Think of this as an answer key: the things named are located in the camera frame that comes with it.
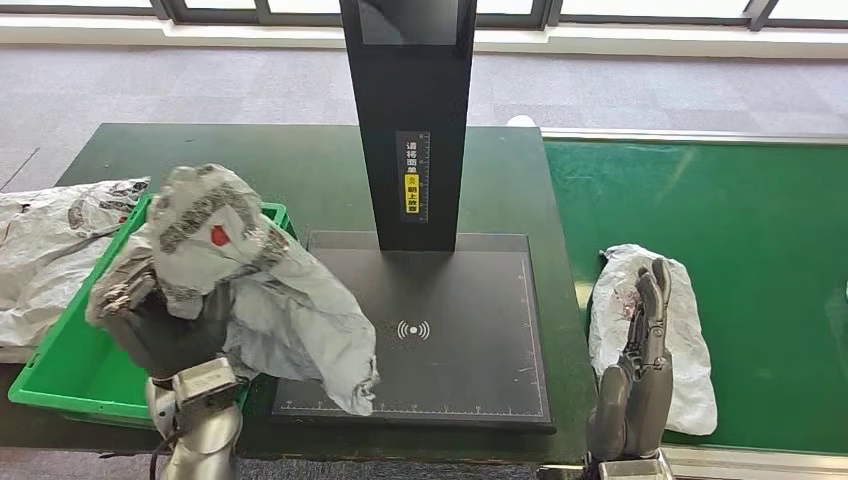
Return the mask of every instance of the yellow label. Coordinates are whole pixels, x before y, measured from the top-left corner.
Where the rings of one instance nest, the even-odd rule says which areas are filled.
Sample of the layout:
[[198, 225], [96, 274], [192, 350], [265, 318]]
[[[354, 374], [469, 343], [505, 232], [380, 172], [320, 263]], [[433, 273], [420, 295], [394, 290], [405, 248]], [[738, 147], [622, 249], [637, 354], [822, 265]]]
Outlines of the yellow label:
[[406, 213], [418, 213], [418, 174], [407, 173], [403, 176], [404, 198], [406, 199]]

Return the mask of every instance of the white plastic bag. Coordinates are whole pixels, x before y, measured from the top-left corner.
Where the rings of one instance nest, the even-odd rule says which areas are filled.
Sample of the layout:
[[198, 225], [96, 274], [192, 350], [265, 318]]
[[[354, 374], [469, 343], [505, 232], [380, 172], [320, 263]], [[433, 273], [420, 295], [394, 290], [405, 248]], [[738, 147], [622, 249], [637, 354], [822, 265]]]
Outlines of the white plastic bag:
[[0, 362], [26, 362], [147, 179], [0, 194]]
[[[235, 173], [175, 169], [133, 237], [116, 261], [152, 255], [175, 317], [198, 318], [204, 295], [229, 282], [223, 350], [238, 374], [318, 380], [346, 412], [371, 414], [374, 327], [353, 294], [262, 214], [259, 196]], [[96, 312], [87, 317], [97, 324]]]
[[[617, 245], [601, 252], [607, 264], [592, 292], [589, 355], [595, 374], [618, 362], [627, 343], [630, 317], [636, 306], [636, 278], [650, 270], [660, 255], [638, 245]], [[689, 435], [709, 435], [718, 423], [715, 392], [710, 381], [710, 352], [701, 335], [698, 304], [686, 267], [669, 259], [671, 298], [666, 346], [674, 365], [674, 391], [666, 428]]]

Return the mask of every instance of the black vertical pillar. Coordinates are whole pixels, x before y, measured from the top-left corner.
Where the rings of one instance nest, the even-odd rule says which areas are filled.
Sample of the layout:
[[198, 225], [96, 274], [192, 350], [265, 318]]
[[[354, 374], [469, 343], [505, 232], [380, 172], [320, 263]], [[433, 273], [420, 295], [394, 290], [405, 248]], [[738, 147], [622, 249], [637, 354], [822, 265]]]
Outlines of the black vertical pillar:
[[380, 248], [456, 242], [476, 0], [340, 0]]

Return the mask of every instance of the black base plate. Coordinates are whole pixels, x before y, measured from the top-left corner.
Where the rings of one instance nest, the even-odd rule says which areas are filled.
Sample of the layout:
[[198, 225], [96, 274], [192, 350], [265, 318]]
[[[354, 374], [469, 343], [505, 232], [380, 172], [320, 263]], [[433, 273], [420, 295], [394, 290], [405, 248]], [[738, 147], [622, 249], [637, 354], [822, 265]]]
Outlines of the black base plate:
[[372, 232], [313, 232], [308, 246], [374, 324], [381, 383], [373, 415], [353, 417], [317, 383], [280, 380], [277, 418], [554, 431], [527, 237], [384, 252]]

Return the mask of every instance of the red logo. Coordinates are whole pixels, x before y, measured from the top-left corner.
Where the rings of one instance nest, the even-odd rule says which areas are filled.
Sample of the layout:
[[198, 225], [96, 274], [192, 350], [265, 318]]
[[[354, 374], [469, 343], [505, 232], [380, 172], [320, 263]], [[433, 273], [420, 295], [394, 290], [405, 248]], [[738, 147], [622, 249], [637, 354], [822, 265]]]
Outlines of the red logo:
[[223, 247], [230, 243], [230, 237], [227, 236], [227, 232], [224, 231], [224, 227], [220, 225], [212, 227], [212, 234], [210, 235], [210, 238], [216, 247]]

